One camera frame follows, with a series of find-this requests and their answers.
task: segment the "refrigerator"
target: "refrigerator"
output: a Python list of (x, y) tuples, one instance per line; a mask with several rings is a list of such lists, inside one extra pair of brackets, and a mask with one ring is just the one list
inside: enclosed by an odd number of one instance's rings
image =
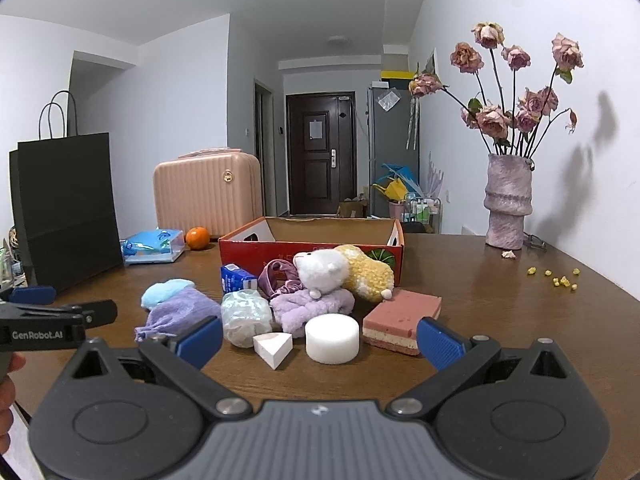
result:
[[(406, 140), (409, 131), (411, 95), (408, 90), (394, 88), (400, 100), (388, 111), (378, 100), (391, 89), (369, 88), (367, 99), (367, 117), (369, 123), (369, 183), (373, 184), (388, 170), (382, 164), (407, 166), (420, 184), (420, 136), (414, 149), (414, 135), (411, 136), (409, 149)], [(379, 191), (369, 188), (370, 214), (388, 218), (389, 206)]]

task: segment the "pink suitcase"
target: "pink suitcase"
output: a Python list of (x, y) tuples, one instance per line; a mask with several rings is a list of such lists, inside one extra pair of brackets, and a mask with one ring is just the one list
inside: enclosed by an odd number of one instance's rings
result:
[(156, 166), (154, 199), (158, 228), (221, 237), (262, 216), (260, 162), (229, 148), (182, 155)]

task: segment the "pink ceramic vase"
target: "pink ceramic vase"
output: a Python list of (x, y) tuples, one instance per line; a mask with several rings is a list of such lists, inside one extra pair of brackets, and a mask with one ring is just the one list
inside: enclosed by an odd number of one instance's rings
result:
[(530, 159), (489, 154), (484, 207), (489, 210), (486, 243), (505, 250), (522, 248), (524, 217), (531, 207)]

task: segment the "brown tabletop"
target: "brown tabletop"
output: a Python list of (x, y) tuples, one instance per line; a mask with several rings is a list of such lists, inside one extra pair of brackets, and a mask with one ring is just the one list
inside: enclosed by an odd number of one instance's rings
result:
[[(640, 303), (613, 283), (564, 253), (550, 248), (523, 250), (505, 260), (484, 238), (406, 235), (402, 286), (442, 297), (443, 320), (456, 332), (486, 333), (504, 346), (526, 347), (540, 336), (559, 342), (606, 410), (612, 439), (596, 476), (625, 480), (640, 470)], [(538, 268), (527, 276), (527, 268)], [(116, 323), (90, 331), (112, 347), (133, 346), (133, 328), (144, 324), (140, 296), (155, 282), (188, 278), (212, 298), (221, 297), (217, 247), (187, 253), (171, 265), (115, 269), (59, 298), (59, 303), (114, 299)], [(582, 271), (576, 278), (572, 269)], [(571, 292), (553, 287), (544, 276), (567, 275), (578, 283)], [(356, 306), (359, 320), (367, 313)], [(18, 400), (31, 413), (71, 355), (70, 351), (34, 352), (16, 373)], [(303, 342), (273, 371), (252, 349), (228, 343), (204, 371), (258, 406), (263, 399), (377, 398), (382, 406), (433, 374), (421, 358), (363, 345), (355, 361), (320, 365), (306, 357)]]

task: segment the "orange fruit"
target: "orange fruit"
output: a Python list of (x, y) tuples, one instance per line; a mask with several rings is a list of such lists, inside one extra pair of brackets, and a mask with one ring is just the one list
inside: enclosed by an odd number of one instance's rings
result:
[(184, 235), (184, 241), (193, 251), (206, 249), (209, 245), (209, 231), (204, 227), (194, 227)]

